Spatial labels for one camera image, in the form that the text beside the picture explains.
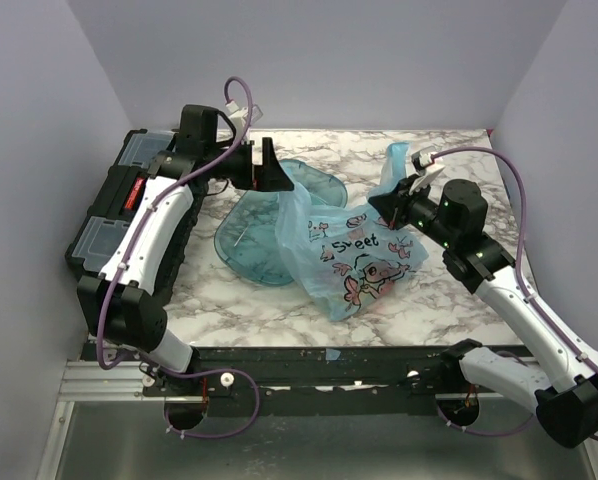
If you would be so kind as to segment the light blue plastic bag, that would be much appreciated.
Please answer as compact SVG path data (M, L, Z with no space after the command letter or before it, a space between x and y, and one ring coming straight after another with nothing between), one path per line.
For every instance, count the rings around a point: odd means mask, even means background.
M317 308L342 321L414 276L428 252L407 229L392 230L368 203L315 204L299 182L278 194L281 261Z

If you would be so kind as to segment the teal transparent plastic tray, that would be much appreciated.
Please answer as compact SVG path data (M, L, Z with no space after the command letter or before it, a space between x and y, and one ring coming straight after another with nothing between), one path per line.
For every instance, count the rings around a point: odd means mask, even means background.
M335 176L296 159L282 160L280 164L307 189L313 204L347 204L347 189ZM272 287L292 283L275 239L277 218L276 192L244 193L215 233L214 247L220 260L238 276L254 283Z

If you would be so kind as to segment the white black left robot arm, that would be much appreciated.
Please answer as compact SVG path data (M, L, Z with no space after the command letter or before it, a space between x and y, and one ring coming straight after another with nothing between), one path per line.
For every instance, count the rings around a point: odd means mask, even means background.
M194 348L168 328L164 307L209 181L258 192L294 188L271 138L262 141L261 164L252 161L245 135L259 107L226 107L187 105L172 133L130 132L65 254L89 333L167 369L180 395L199 387L201 372Z

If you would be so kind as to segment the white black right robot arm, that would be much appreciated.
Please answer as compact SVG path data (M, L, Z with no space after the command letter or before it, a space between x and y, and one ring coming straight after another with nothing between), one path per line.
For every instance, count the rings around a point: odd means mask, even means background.
M485 387L535 415L548 436L565 448L598 432L598 352L570 330L532 290L505 248L484 231L488 203L476 183L451 180L439 202L430 190L412 191L414 177L400 180L370 205L386 225L411 225L443 249L451 276L490 306L537 362L524 366L474 340L446 350L439 379L459 392Z

